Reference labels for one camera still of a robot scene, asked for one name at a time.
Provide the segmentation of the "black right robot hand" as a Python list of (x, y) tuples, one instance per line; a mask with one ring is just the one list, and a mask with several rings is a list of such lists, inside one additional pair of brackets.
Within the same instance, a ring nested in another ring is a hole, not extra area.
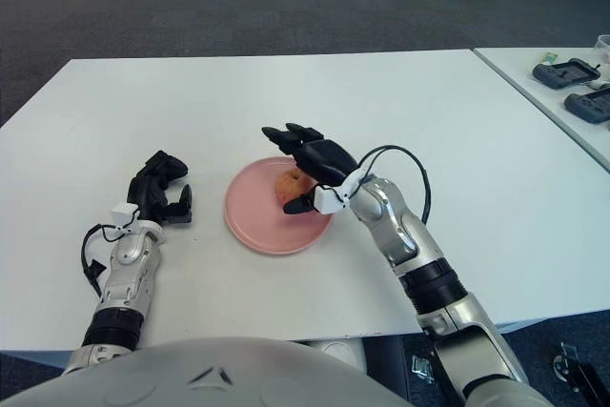
[(289, 184), (281, 186), (278, 199), (285, 214), (321, 214), (321, 208), (315, 203), (318, 194), (319, 203), (322, 197), (333, 197), (333, 213), (347, 207), (349, 195), (336, 189), (358, 170), (349, 153), (314, 128), (296, 123), (287, 123), (285, 131), (273, 127), (261, 130), (284, 154), (294, 159), (296, 180), (304, 178), (299, 184), (300, 191), (292, 190)]

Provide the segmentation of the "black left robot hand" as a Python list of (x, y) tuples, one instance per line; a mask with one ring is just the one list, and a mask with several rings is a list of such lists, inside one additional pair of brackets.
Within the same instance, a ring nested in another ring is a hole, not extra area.
[(182, 188), (177, 202), (170, 203), (166, 191), (171, 182), (188, 174), (188, 166), (161, 150), (145, 162), (128, 189), (127, 202), (139, 210), (139, 220), (164, 224), (192, 222), (193, 193), (190, 185)]

